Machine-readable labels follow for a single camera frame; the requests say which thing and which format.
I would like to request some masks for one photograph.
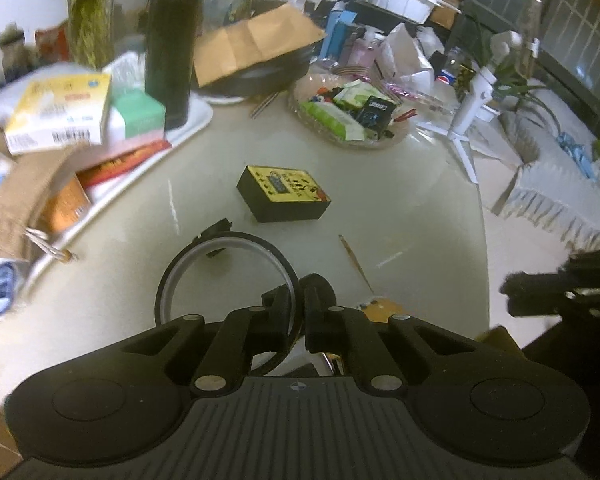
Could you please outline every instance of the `white fabric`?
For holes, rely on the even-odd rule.
[[[541,81],[531,79],[530,85],[536,86],[543,84]],[[560,123],[562,131],[567,132],[577,144],[584,147],[585,153],[591,159],[591,143],[596,140],[596,137],[589,131],[586,125],[573,113],[569,105],[565,103],[558,95],[549,89],[534,90],[533,95],[540,99],[554,113],[556,119]],[[557,137],[561,132],[556,131],[554,120],[549,115],[549,112],[544,110],[540,105],[532,101],[526,101],[525,107],[518,112],[519,115],[529,117],[531,120],[538,121],[541,119],[544,125],[552,136]]]
[[[598,186],[561,150],[551,130],[526,113],[504,112],[501,118],[525,163],[501,214],[525,216],[548,231],[558,231],[576,250],[600,249]]]

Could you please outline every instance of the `plastic bag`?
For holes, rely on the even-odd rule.
[[[376,63],[381,77],[404,88],[429,94],[433,85],[433,67],[423,51],[400,23],[380,46]]]
[[[442,41],[438,39],[431,27],[418,27],[416,38],[418,38],[427,59],[429,59],[431,54],[435,51],[438,51],[440,54],[445,53],[445,46],[442,44]]]

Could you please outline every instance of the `green snack package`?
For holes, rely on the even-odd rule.
[[[365,129],[335,104],[307,101],[300,107],[342,140],[365,140]]]
[[[370,97],[387,99],[375,86],[357,79],[351,83],[346,83],[342,91],[333,100],[343,108],[360,110]]]

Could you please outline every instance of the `brown paper bag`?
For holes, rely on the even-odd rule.
[[[218,28],[196,41],[193,61],[198,84],[204,86],[322,38],[322,29],[289,4]]]
[[[79,145],[27,153],[18,158],[0,185],[0,257],[31,261],[28,228],[36,228],[50,185]]]

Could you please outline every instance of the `paper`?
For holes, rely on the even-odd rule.
[[[400,23],[387,36],[376,59],[381,77],[404,88],[429,94],[433,67]]]
[[[204,86],[323,37],[320,27],[289,4],[218,28],[196,41],[193,61],[198,84]]]

